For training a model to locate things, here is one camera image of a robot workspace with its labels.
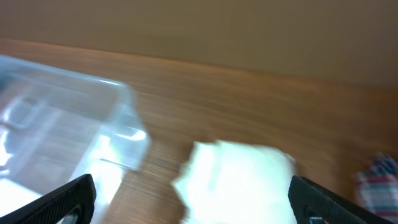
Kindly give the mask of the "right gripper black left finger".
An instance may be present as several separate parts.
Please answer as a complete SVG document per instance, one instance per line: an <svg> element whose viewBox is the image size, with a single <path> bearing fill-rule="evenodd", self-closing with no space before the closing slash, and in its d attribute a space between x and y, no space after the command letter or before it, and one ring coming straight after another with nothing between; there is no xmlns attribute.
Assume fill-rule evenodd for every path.
<svg viewBox="0 0 398 224"><path fill-rule="evenodd" d="M96 189L91 174L84 174L1 218L5 224L90 224Z"/></svg>

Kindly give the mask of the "red blue plaid cloth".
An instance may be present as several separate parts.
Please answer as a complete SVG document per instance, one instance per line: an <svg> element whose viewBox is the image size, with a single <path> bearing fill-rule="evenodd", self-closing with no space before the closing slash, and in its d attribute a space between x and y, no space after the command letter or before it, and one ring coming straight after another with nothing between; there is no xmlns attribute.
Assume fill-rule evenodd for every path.
<svg viewBox="0 0 398 224"><path fill-rule="evenodd" d="M354 176L356 202L371 213L397 223L397 160L376 154Z"/></svg>

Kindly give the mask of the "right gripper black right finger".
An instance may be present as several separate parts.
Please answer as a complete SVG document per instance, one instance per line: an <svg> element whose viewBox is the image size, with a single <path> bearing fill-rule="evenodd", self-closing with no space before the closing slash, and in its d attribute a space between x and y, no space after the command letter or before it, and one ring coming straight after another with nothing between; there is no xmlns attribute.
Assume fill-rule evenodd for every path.
<svg viewBox="0 0 398 224"><path fill-rule="evenodd" d="M305 177L292 177L288 197L297 224L392 224Z"/></svg>

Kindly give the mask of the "cream cloth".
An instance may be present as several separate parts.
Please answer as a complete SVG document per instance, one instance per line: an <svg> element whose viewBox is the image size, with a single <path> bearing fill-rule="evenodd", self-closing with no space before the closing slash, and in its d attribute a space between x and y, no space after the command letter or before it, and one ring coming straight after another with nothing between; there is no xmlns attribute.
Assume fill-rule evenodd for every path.
<svg viewBox="0 0 398 224"><path fill-rule="evenodd" d="M171 185L181 223L293 224L288 191L295 159L269 146L195 142Z"/></svg>

